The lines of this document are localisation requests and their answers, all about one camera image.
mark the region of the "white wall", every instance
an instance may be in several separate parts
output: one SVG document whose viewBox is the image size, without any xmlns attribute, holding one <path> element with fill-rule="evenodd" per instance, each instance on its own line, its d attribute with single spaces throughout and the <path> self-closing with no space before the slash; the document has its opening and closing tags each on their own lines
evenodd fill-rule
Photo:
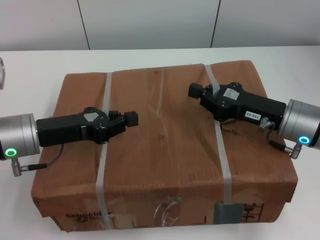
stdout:
<svg viewBox="0 0 320 240">
<path fill-rule="evenodd" d="M 212 47 L 320 45 L 319 0 L 221 0 Z"/>
<path fill-rule="evenodd" d="M 79 0 L 90 49 L 209 48 L 219 0 Z"/>
<path fill-rule="evenodd" d="M 0 0 L 0 51 L 84 49 L 77 0 Z"/>
</svg>

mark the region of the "brown cardboard box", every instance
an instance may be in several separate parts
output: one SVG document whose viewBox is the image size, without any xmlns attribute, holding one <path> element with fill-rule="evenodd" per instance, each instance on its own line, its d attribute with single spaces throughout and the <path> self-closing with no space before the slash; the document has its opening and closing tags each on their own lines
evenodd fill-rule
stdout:
<svg viewBox="0 0 320 240">
<path fill-rule="evenodd" d="M 220 84 L 239 82 L 246 91 L 266 96 L 250 61 L 211 69 Z M 68 74 L 54 116 L 101 109 L 106 77 Z M 55 164 L 37 171 L 31 195 L 41 215 L 67 232 L 103 230 L 104 217 L 115 229 L 217 223 L 224 181 L 214 119 L 188 97 L 192 82 L 210 84 L 204 65 L 113 72 L 110 110 L 138 112 L 139 126 L 108 143 L 103 192 L 109 215 L 102 216 L 96 193 L 102 146 L 89 141 L 66 144 Z M 222 125 L 222 135 L 232 178 L 234 204 L 228 206 L 240 211 L 243 223 L 275 221 L 298 182 L 290 157 L 247 122 Z M 40 163 L 59 150 L 44 148 Z"/>
</svg>

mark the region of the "white label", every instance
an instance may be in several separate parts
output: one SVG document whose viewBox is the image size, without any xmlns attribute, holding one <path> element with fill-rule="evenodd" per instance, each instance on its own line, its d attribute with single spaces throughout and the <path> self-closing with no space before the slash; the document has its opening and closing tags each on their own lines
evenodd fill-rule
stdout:
<svg viewBox="0 0 320 240">
<path fill-rule="evenodd" d="M 254 112 L 251 112 L 251 111 L 246 111 L 244 116 L 247 117 L 247 118 L 250 118 L 250 119 L 258 120 L 258 121 L 261 118 L 260 114 L 254 113 Z"/>
<path fill-rule="evenodd" d="M 231 89 L 231 88 L 227 88 L 223 94 L 224 97 L 227 97 L 227 98 L 230 98 L 230 99 L 233 99 L 233 100 L 237 100 L 238 97 L 239 97 L 239 92 Z"/>
</svg>

